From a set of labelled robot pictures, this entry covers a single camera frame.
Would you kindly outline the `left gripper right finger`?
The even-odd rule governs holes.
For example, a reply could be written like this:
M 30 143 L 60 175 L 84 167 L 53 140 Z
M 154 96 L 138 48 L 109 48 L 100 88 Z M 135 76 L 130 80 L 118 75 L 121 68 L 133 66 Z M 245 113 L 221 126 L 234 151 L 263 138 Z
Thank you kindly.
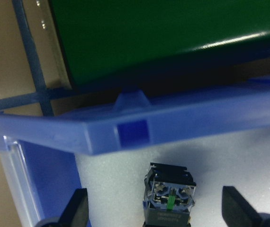
M 259 227 L 262 218 L 234 186 L 223 186 L 222 217 L 228 227 Z

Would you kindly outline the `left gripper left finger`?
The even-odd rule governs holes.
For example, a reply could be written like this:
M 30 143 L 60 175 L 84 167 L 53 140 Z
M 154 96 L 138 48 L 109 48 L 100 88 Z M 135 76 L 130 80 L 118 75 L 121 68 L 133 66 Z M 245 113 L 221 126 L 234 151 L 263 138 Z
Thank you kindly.
M 76 189 L 59 218 L 61 227 L 86 227 L 89 222 L 87 189 Z

